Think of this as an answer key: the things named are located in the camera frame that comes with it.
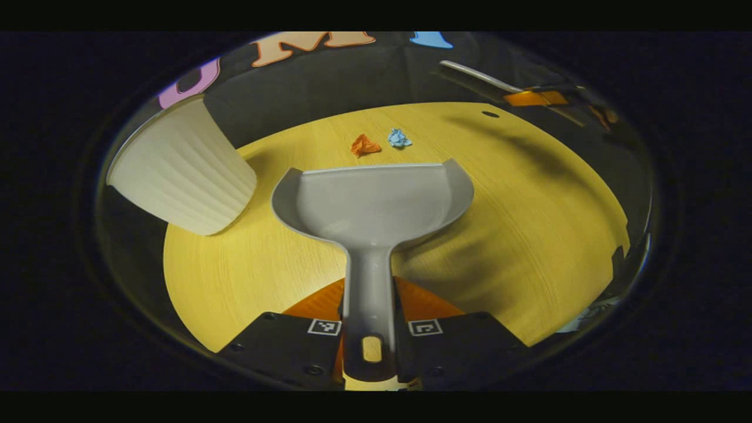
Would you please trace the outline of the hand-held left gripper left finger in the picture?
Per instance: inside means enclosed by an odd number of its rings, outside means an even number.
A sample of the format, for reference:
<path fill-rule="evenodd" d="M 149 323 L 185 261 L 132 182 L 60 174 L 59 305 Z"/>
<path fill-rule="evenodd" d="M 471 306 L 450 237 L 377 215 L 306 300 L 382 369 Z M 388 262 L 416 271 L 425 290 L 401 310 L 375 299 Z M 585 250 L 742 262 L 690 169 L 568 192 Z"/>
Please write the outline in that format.
<path fill-rule="evenodd" d="M 217 355 L 295 390 L 342 390 L 342 279 L 282 313 L 264 311 Z"/>

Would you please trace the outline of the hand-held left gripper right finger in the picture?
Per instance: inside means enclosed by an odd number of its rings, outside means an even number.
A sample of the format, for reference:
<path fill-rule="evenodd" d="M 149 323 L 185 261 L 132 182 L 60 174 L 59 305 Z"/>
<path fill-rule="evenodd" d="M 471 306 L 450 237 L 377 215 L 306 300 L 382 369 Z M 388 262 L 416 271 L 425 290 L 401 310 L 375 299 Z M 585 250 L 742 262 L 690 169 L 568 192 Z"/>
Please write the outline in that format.
<path fill-rule="evenodd" d="M 530 348 L 488 311 L 465 313 L 427 289 L 394 278 L 397 380 L 424 391 L 470 391 L 510 377 Z"/>

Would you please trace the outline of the grey plastic dustpan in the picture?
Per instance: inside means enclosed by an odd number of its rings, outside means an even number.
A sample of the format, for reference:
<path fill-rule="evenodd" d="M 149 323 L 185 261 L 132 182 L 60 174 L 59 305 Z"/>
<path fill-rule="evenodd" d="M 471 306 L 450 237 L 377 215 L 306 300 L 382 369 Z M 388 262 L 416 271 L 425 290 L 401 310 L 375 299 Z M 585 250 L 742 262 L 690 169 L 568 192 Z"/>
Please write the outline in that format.
<path fill-rule="evenodd" d="M 301 171 L 288 169 L 270 206 L 293 232 L 346 256 L 343 370 L 363 382 L 397 375 L 392 252 L 443 230 L 470 208 L 474 185 L 456 160 Z"/>

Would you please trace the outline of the orange paper scrap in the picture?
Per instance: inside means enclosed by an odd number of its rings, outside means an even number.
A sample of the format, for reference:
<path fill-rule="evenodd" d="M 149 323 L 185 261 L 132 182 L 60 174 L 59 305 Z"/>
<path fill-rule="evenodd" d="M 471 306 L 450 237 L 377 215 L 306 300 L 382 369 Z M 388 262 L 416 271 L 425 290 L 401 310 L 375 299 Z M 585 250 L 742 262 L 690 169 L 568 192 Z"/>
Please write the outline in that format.
<path fill-rule="evenodd" d="M 371 155 L 372 153 L 378 153 L 381 151 L 381 145 L 374 141 L 371 141 L 371 139 L 369 139 L 369 137 L 365 133 L 357 136 L 355 141 L 350 145 L 350 153 L 352 153 L 352 155 L 354 155 L 355 157 Z"/>

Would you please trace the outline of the white ribbed garbage bin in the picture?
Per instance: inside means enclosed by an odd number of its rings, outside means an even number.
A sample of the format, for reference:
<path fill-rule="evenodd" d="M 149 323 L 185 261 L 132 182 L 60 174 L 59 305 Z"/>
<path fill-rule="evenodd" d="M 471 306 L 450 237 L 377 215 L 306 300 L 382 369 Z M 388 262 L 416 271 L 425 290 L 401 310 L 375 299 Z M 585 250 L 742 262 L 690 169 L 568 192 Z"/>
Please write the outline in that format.
<path fill-rule="evenodd" d="M 105 182 L 158 219 L 212 236 L 246 209 L 257 177 L 196 95 L 139 126 L 116 152 Z"/>

